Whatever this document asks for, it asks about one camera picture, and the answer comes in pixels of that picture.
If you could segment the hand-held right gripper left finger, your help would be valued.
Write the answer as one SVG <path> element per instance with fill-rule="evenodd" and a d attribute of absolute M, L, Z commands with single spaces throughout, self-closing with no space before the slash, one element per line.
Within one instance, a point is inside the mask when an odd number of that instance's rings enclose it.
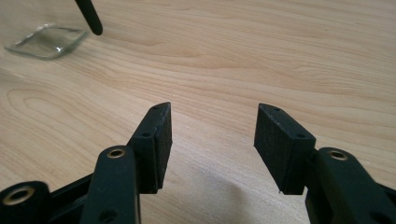
<path fill-rule="evenodd" d="M 172 144 L 171 103 L 154 105 L 128 142 L 134 150 L 141 194 L 156 194 L 163 187 Z"/>

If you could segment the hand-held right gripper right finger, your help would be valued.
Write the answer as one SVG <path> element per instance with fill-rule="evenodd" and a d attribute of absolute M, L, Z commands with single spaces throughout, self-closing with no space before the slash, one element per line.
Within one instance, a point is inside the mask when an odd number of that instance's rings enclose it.
<path fill-rule="evenodd" d="M 283 109 L 259 104 L 254 147 L 284 194 L 303 194 L 305 162 L 315 143 L 316 138 Z"/>

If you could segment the black rod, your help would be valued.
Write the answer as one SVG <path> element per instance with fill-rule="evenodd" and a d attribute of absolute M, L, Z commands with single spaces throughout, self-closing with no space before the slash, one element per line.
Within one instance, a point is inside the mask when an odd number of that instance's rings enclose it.
<path fill-rule="evenodd" d="M 75 2 L 91 31 L 95 35 L 101 35 L 103 33 L 103 25 L 95 10 L 92 0 L 75 0 Z"/>

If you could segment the square clear glass dish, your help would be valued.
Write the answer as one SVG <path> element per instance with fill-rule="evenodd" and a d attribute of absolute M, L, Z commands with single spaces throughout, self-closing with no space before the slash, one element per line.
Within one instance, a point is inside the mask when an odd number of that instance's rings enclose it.
<path fill-rule="evenodd" d="M 23 38 L 5 45 L 5 49 L 43 60 L 61 57 L 73 50 L 88 34 L 86 29 L 44 24 Z"/>

